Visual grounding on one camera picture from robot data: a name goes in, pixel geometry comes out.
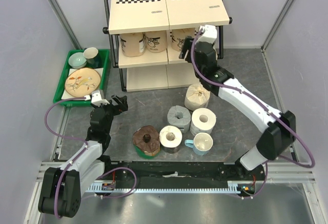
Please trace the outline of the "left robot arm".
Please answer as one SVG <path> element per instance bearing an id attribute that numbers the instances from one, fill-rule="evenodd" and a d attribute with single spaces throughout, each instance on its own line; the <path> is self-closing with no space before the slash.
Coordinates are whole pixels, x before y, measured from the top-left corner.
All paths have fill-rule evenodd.
<path id="1" fill-rule="evenodd" d="M 113 168 L 107 164 L 110 158 L 104 156 L 104 152 L 111 141 L 114 117 L 128 110 L 126 96 L 112 95 L 111 100 L 107 100 L 101 90 L 73 99 L 89 100 L 93 107 L 87 137 L 80 140 L 82 147 L 70 159 L 45 171 L 38 201 L 39 212 L 58 219 L 74 217 L 90 184 L 98 177 L 111 177 Z"/>

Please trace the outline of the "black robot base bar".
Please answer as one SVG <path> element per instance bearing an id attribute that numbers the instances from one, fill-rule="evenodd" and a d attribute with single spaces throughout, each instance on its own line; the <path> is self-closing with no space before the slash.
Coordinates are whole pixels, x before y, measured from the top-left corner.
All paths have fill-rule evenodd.
<path id="1" fill-rule="evenodd" d="M 247 171 L 241 165 L 223 162 L 112 161 L 99 180 L 114 180 L 116 189 L 207 189 L 226 188 L 230 181 L 264 180 L 263 166 Z"/>

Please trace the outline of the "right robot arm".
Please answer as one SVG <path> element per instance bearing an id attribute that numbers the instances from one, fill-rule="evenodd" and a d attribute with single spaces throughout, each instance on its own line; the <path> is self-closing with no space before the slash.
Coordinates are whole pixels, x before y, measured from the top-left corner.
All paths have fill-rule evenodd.
<path id="1" fill-rule="evenodd" d="M 232 73 L 218 66 L 212 44 L 187 36 L 179 57 L 193 65 L 206 90 L 237 108 L 262 133 L 256 145 L 237 160 L 234 171 L 239 179 L 248 179 L 257 166 L 275 160 L 295 141 L 295 115 L 259 100 Z"/>

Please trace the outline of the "tan roll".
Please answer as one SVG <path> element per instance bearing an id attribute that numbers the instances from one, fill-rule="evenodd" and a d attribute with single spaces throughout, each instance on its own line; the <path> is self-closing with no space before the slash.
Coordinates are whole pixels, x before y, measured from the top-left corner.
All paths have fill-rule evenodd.
<path id="1" fill-rule="evenodd" d="M 123 55 L 127 57 L 137 57 L 144 54 L 145 40 L 142 32 L 121 34 L 120 44 Z"/>
<path id="2" fill-rule="evenodd" d="M 146 47 L 153 53 L 159 53 L 167 49 L 167 32 L 166 31 L 149 31 L 145 32 Z"/>
<path id="3" fill-rule="evenodd" d="M 181 51 L 187 36 L 193 37 L 195 28 L 173 29 L 171 33 L 171 45 L 176 51 Z"/>

